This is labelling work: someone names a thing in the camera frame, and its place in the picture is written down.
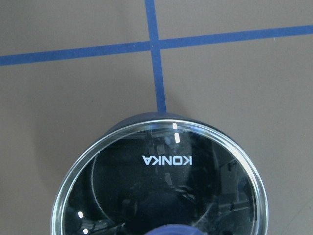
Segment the glass pot lid blue knob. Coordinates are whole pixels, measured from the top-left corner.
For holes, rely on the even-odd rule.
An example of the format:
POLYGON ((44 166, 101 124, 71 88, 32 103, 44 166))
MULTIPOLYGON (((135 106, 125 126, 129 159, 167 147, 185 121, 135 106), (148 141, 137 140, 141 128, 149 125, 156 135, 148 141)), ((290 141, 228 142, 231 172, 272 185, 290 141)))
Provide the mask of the glass pot lid blue knob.
POLYGON ((265 235, 268 201, 247 153, 181 118, 121 123, 62 182, 53 235, 265 235))

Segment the dark blue saucepan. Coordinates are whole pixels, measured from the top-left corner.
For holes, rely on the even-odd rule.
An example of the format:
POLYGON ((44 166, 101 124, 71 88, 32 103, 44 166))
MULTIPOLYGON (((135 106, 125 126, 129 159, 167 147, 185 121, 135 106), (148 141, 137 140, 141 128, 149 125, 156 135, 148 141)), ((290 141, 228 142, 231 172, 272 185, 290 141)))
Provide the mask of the dark blue saucepan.
POLYGON ((136 123, 140 123, 140 122, 152 121, 152 120, 162 120, 162 119, 177 119, 177 120, 184 120, 184 121, 190 121, 190 122, 198 123, 198 124, 207 126, 211 129, 218 131, 219 133, 223 134, 224 136, 228 137, 233 142, 235 142, 229 135, 227 135, 226 133, 222 132, 221 130, 217 129, 216 127, 213 127, 213 126, 211 126, 205 122, 202 122, 202 121, 199 121, 196 119, 192 119, 192 118, 187 118, 187 117, 184 117, 184 116, 181 116, 178 114, 174 114, 174 113, 164 113, 164 112, 147 112, 147 113, 141 113, 138 115, 128 117, 128 118, 122 120, 121 122, 117 123, 111 129, 109 129, 105 134, 103 134, 100 138, 98 138, 97 141, 103 139, 105 136, 107 136, 110 133, 112 133, 116 130, 119 130, 123 127, 133 125, 136 123))

